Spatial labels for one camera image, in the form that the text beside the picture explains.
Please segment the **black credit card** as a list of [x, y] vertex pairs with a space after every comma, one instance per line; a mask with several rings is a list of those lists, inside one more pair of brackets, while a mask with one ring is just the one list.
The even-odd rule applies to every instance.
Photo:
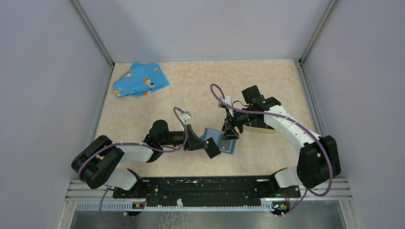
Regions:
[[236, 140], [222, 140], [220, 142], [220, 151], [222, 153], [228, 153], [228, 154], [233, 154], [234, 153], [234, 147], [235, 147]]
[[214, 157], [221, 154], [220, 149], [218, 148], [218, 146], [216, 145], [216, 143], [212, 137], [208, 138], [204, 142], [206, 144], [204, 150], [210, 159], [213, 159]]

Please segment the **blue card holder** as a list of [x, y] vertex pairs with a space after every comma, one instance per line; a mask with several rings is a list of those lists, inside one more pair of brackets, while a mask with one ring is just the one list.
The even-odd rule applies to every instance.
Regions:
[[206, 128], [204, 134], [200, 137], [202, 140], [212, 138], [222, 153], [233, 154], [236, 140], [224, 140], [223, 133], [219, 130]]

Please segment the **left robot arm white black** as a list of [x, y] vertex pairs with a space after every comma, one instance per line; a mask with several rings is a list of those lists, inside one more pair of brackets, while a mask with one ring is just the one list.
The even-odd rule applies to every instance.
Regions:
[[157, 120], [141, 143], [113, 143], [106, 135], [99, 136], [72, 161], [71, 167], [91, 189], [103, 185], [119, 187], [136, 198], [143, 191], [141, 178], [131, 169], [119, 168], [118, 164], [154, 162], [166, 153], [164, 146], [173, 146], [172, 152], [182, 149], [209, 152], [214, 145], [212, 138], [198, 137], [191, 125], [182, 131], [170, 131], [166, 121]]

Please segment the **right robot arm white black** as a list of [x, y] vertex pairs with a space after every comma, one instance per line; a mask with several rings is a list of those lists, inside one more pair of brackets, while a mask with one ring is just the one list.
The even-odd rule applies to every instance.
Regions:
[[281, 134], [298, 152], [295, 167], [274, 174], [274, 180], [269, 183], [273, 196], [282, 196], [290, 186], [314, 188], [341, 172], [337, 143], [332, 136], [310, 131], [292, 117], [279, 100], [265, 98], [256, 85], [243, 90], [242, 95], [247, 104], [242, 109], [235, 108], [229, 96], [217, 98], [219, 107], [226, 110], [223, 139], [239, 139], [245, 125], [261, 121]]

